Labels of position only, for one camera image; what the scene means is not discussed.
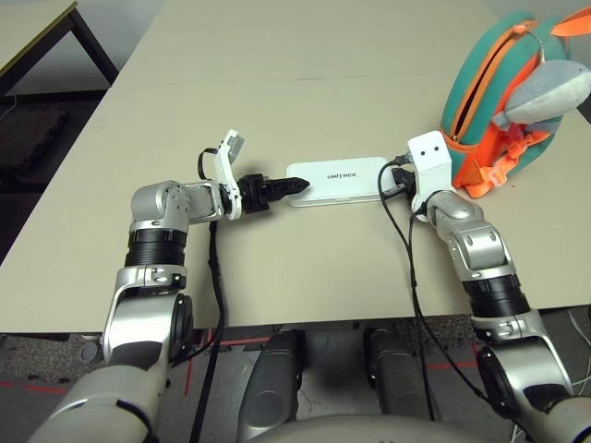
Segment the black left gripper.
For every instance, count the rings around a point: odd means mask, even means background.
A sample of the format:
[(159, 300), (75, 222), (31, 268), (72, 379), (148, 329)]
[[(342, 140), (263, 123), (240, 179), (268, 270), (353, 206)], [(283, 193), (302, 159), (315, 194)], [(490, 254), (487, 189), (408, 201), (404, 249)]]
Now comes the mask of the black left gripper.
[(242, 210), (246, 214), (262, 212), (270, 208), (269, 202), (275, 194), (276, 200), (301, 194), (309, 182), (299, 177), (287, 177), (278, 180), (262, 174), (247, 174), (238, 181)]

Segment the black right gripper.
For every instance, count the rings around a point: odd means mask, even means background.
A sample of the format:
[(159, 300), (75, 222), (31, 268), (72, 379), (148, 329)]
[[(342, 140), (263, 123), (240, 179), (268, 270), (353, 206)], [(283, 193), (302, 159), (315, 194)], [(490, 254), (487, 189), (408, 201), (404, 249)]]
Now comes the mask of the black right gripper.
[(394, 189), (390, 192), (390, 196), (397, 196), (405, 194), (407, 197), (413, 197), (416, 194), (416, 177), (411, 171), (403, 167), (392, 167), (392, 179), (394, 181)]

